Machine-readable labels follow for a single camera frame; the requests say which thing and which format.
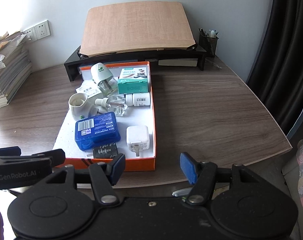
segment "blue plastic box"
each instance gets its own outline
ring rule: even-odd
[[[114,112],[76,122],[75,142],[82,151],[118,141],[120,134]]]

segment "white power adapter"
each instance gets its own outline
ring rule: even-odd
[[[128,148],[139,157],[139,151],[149,149],[148,127],[146,125],[127,127],[126,141]]]

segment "black curtain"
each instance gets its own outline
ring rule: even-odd
[[[287,134],[303,109],[303,0],[273,0],[247,85]]]

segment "white pill bottle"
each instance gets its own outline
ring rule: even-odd
[[[150,93],[137,93],[126,95],[127,106],[150,106]]]

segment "bottle label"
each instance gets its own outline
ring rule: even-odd
[[[135,106],[147,106],[147,98],[136,98]]]

